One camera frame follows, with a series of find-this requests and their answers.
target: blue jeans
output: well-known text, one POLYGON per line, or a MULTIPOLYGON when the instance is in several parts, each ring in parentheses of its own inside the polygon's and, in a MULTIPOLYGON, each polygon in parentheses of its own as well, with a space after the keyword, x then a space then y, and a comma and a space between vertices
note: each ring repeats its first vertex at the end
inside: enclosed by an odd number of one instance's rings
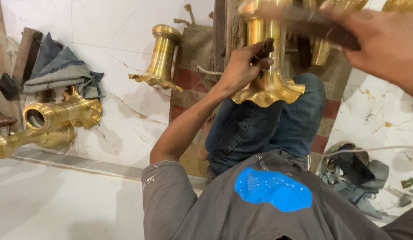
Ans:
POLYGON ((300 74, 294 82, 305 84, 306 90, 292 104, 277 101, 262 108, 251 101, 223 102, 205 141, 209 175, 222 174, 254 154, 273 149, 293 156, 310 154, 325 106, 325 90, 314 74, 300 74))

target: gray t-shirt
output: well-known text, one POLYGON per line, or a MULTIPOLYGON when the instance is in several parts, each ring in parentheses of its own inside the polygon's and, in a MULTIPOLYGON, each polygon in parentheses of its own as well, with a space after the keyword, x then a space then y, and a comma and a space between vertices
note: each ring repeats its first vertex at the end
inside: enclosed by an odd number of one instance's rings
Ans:
POLYGON ((199 198, 178 162, 146 167, 142 185, 148 240, 390 239, 303 160, 280 150, 234 166, 199 198))

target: metal workpiece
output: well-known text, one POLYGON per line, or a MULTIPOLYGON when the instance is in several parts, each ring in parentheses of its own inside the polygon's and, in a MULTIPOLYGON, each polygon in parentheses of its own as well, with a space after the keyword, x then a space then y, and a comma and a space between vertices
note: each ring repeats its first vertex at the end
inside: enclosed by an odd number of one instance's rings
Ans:
MULTIPOLYGON (((325 4, 328 7, 334 7, 342 10, 359 11, 368 0, 327 0, 325 4)), ((312 65, 323 66, 328 59, 331 51, 331 43, 325 39, 315 39, 312 51, 312 65)))
MULTIPOLYGON (((264 19, 257 14, 261 2, 269 0, 246 0, 239 13, 246 22, 246 44, 252 45, 267 38, 274 38, 274 51, 269 57, 274 63, 269 70, 265 70, 252 81, 246 88, 232 96, 232 100, 238 104, 243 101, 252 101, 260 107, 268 107, 272 103, 283 100, 293 103, 304 93, 305 85, 294 84, 292 79, 283 79, 280 69, 283 67, 286 42, 286 28, 277 20, 264 19)), ((273 0, 276 4, 288 4, 292 0, 273 0)))
POLYGON ((182 88, 174 84, 171 78, 175 47, 181 44, 182 35, 177 29, 165 24, 154 26, 152 35, 156 42, 149 67, 144 74, 129 74, 129 78, 136 82, 146 82, 149 86, 160 85, 162 89, 171 88, 182 92, 182 88))
POLYGON ((70 121, 74 127, 90 129, 102 117, 98 99, 84 99, 76 86, 63 91, 63 100, 57 104, 33 102, 23 110, 23 120, 28 129, 49 132, 61 122, 70 121))
POLYGON ((413 0, 387 0, 381 11, 413 13, 413 0))
POLYGON ((15 148, 26 144, 61 150, 69 146, 75 137, 75 130, 70 121, 56 125, 49 132, 27 129, 8 137, 0 135, 0 158, 10 157, 15 148))

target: blue paint patch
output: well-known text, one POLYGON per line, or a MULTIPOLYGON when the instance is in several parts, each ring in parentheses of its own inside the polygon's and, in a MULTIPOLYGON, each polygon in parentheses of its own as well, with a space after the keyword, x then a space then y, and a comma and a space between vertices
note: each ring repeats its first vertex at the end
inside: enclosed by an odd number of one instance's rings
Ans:
POLYGON ((245 168, 236 178, 235 191, 247 202, 270 202, 283 212, 309 208, 312 193, 280 172, 245 168))

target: blurred hand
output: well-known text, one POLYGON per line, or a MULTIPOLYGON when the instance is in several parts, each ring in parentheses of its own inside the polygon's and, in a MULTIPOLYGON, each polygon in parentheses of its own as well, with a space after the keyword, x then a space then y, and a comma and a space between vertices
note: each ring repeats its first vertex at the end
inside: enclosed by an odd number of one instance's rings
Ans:
MULTIPOLYGON (((273 43, 273 39, 267 39, 268 43, 273 43)), ((217 88, 224 89, 229 95, 232 95, 250 84, 261 70, 269 69, 273 64, 273 59, 264 57, 264 46, 266 41, 258 42, 251 46, 246 46, 234 50, 230 56, 229 64, 224 70, 220 81, 215 85, 217 88), (259 61, 251 64, 252 58, 259 57, 259 61)))
POLYGON ((360 51, 342 49, 353 67, 396 84, 413 96, 413 14, 324 12, 358 37, 360 51))

